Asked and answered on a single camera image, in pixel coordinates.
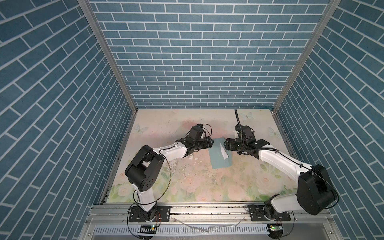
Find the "white letter paper blue border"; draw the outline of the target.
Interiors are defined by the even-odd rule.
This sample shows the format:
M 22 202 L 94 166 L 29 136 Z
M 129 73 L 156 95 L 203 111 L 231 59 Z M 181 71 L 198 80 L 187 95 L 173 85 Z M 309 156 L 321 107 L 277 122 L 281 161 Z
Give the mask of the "white letter paper blue border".
M 221 154 L 223 156 L 223 159 L 224 160 L 228 159 L 230 156 L 228 155 L 227 150 L 224 147 L 224 144 L 223 143 L 219 143 L 219 146 L 220 146 L 220 151 L 221 151 Z

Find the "teal envelope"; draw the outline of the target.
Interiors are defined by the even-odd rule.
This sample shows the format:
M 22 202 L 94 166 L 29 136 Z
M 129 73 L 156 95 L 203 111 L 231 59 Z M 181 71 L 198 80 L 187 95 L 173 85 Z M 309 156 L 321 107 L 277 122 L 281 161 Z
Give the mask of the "teal envelope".
M 224 144 L 225 140 L 226 139 L 224 137 L 214 139 L 213 146 L 209 148 L 209 155 L 210 155 L 211 165 L 213 169 L 222 169 L 222 168 L 228 168 L 232 166 L 232 152 L 227 151 L 230 157 L 224 160 L 220 151 L 219 143 Z

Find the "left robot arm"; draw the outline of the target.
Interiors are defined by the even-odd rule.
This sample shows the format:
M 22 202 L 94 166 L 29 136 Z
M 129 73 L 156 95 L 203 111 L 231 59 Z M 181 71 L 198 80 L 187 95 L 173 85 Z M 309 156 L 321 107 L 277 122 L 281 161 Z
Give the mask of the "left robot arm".
M 212 131 L 208 131 L 205 124 L 192 126 L 189 132 L 175 143 L 161 148 L 142 146 L 133 160 L 125 169 L 125 175 L 135 188 L 138 196 L 134 202 L 144 213 L 152 212 L 157 205 L 152 186 L 157 180 L 164 162 L 184 158 L 194 152 L 209 149 L 214 141 L 211 138 Z

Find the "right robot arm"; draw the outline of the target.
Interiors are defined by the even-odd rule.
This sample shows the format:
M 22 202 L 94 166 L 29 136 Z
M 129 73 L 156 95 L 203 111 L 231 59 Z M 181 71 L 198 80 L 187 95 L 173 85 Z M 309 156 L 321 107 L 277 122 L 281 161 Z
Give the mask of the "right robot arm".
M 268 219 L 274 220 L 278 214 L 289 211 L 305 211 L 317 215 L 322 210 L 332 208 L 339 202 L 339 194 L 335 189 L 328 171 L 321 165 L 312 166 L 292 159 L 274 148 L 264 139 L 256 140 L 254 131 L 249 126 L 235 126 L 238 137 L 227 138 L 224 148 L 239 155 L 255 157 L 280 170 L 297 184 L 297 192 L 293 194 L 276 194 L 264 203 L 264 213 Z

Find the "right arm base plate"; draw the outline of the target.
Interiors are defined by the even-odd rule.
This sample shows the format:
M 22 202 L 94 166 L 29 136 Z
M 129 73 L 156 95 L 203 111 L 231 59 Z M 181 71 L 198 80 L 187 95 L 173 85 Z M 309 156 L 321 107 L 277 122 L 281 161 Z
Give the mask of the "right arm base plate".
M 246 210 L 250 214 L 252 222 L 291 221 L 291 216 L 288 212 L 276 213 L 270 208 L 266 208 L 264 205 L 247 205 Z

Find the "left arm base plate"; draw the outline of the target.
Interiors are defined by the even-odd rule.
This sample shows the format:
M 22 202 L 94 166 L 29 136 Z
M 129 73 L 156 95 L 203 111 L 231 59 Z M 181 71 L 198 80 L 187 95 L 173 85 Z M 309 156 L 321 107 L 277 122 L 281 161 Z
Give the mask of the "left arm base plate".
M 130 208 L 129 222 L 143 223 L 153 222 L 156 216 L 160 217 L 161 222 L 169 222 L 171 207 L 170 206 L 154 206 L 148 212 L 144 211 L 139 206 L 132 206 Z

